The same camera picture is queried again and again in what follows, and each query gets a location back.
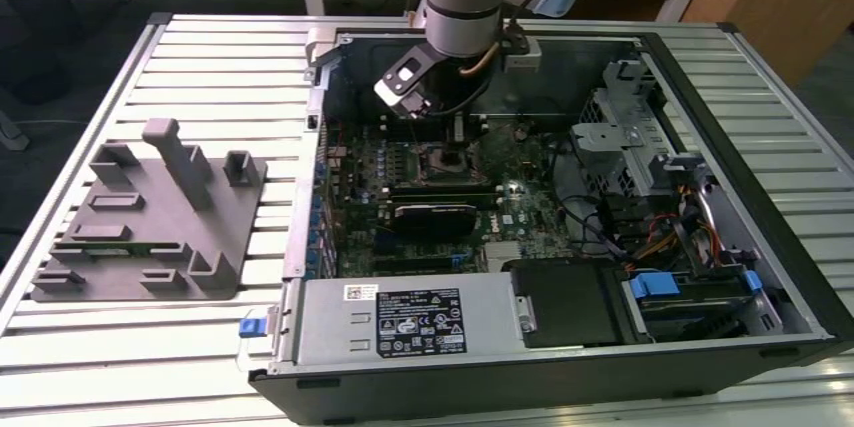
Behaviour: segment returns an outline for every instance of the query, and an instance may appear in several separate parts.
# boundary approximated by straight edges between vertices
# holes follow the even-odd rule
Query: white sticker
[[[356,284],[344,286],[344,300],[376,300],[378,284]]]
[[[466,341],[466,337],[462,335],[446,335],[444,337],[439,337],[442,341],[439,343],[444,344],[459,344]]]

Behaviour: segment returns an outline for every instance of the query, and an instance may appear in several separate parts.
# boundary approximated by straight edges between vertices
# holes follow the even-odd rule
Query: aluminum extrusion table
[[[310,29],[399,28],[386,18],[176,15],[147,26],[0,277],[0,419],[11,425],[283,426],[247,383],[266,339],[238,320],[276,303],[306,113]],[[741,35],[714,25],[531,21],[535,30],[653,30],[673,50],[843,302],[854,310],[854,164]],[[181,121],[210,156],[248,150],[270,170],[242,291],[228,301],[40,304],[29,279],[95,176],[95,147],[139,139],[149,117]],[[685,126],[677,131],[689,140]],[[854,357],[769,372],[717,395],[478,414],[406,425],[850,425]]]

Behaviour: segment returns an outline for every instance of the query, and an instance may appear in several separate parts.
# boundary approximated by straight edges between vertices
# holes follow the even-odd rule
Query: motherboard
[[[464,148],[419,142],[414,130],[406,142],[371,127],[331,132],[338,277],[488,272],[506,260],[574,255],[547,134],[515,120],[484,130]]]

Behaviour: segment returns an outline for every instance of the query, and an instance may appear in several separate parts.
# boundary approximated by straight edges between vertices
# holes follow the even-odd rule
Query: blue latch
[[[628,281],[635,299],[659,295],[678,295],[679,286],[670,272],[645,272]]]
[[[759,274],[755,271],[749,270],[745,272],[745,281],[747,281],[747,287],[750,287],[750,291],[754,294],[762,290],[762,279],[759,279]]]
[[[267,335],[267,319],[240,319],[240,338],[252,339]]]

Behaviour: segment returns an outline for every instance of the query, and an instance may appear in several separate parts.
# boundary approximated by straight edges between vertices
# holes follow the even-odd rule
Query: power supply label
[[[383,358],[466,352],[459,289],[376,293],[376,353]]]

